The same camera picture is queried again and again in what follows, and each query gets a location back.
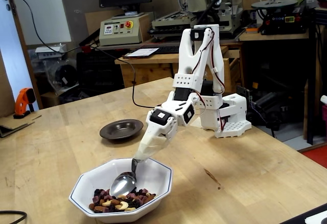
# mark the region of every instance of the robotic arm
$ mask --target robotic arm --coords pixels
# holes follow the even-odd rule
[[[206,65],[214,77],[209,85],[203,80]],[[179,47],[179,69],[173,87],[175,91],[170,92],[167,101],[148,112],[148,128],[135,159],[145,160],[167,147],[178,126],[189,124],[195,107],[200,108],[203,128],[215,131],[217,138],[240,136],[251,128],[251,123],[245,120],[246,99],[237,94],[222,98],[225,90],[224,62],[219,45],[219,25],[201,25],[184,30]],[[201,94],[201,90],[207,88],[211,94]]]

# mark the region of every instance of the control box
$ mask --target control box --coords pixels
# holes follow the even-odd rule
[[[299,34],[306,32],[309,17],[304,6],[268,12],[261,26],[261,34]]]
[[[101,22],[100,45],[140,43],[150,39],[148,14],[130,17],[113,17]]]

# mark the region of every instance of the metal spoon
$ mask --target metal spoon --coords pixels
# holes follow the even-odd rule
[[[118,197],[127,195],[136,187],[136,168],[139,162],[143,160],[132,159],[132,172],[121,173],[112,183],[109,194]]]

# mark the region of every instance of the bowl rim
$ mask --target bowl rim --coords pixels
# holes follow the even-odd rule
[[[121,158],[121,159],[113,159],[113,160],[110,160],[92,170],[95,170],[103,165],[106,165],[114,160],[124,160],[124,159],[132,159],[132,158]],[[128,212],[113,212],[113,213],[89,213],[87,210],[85,210],[82,206],[80,206],[74,199],[73,199],[73,193],[76,189],[76,186],[78,185],[80,179],[85,175],[87,174],[88,172],[91,172],[92,170],[89,170],[88,172],[80,175],[80,177],[78,178],[77,182],[75,183],[74,185],[74,188],[72,190],[72,192],[70,193],[69,195],[69,201],[74,204],[77,208],[79,208],[81,211],[84,212],[84,214],[86,214],[88,217],[94,217],[94,218],[98,218],[98,217],[109,217],[109,216],[126,216],[126,215],[134,215],[134,214],[137,214],[138,212],[140,212],[142,209],[144,209],[144,207],[147,207],[151,204],[153,204],[154,202],[157,202],[159,200],[161,200],[162,198],[166,197],[170,192],[171,192],[171,188],[172,188],[172,178],[173,178],[173,169],[168,167],[167,165],[165,164],[162,164],[161,162],[155,160],[155,159],[152,159],[152,158],[149,158],[149,160],[152,160],[162,166],[164,166],[165,168],[167,168],[168,170],[170,170],[170,176],[169,176],[169,184],[168,184],[168,189],[167,189],[167,192],[159,195],[159,196],[156,196],[156,198],[154,198],[153,200],[147,202],[145,205],[142,205],[141,207],[137,208],[136,210],[133,210],[133,211],[128,211]]]

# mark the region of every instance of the red emergency stop button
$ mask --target red emergency stop button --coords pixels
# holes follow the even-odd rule
[[[127,21],[127,22],[125,23],[125,25],[126,25],[126,28],[127,28],[127,29],[130,29],[130,28],[133,27],[133,22],[132,22],[132,21]]]

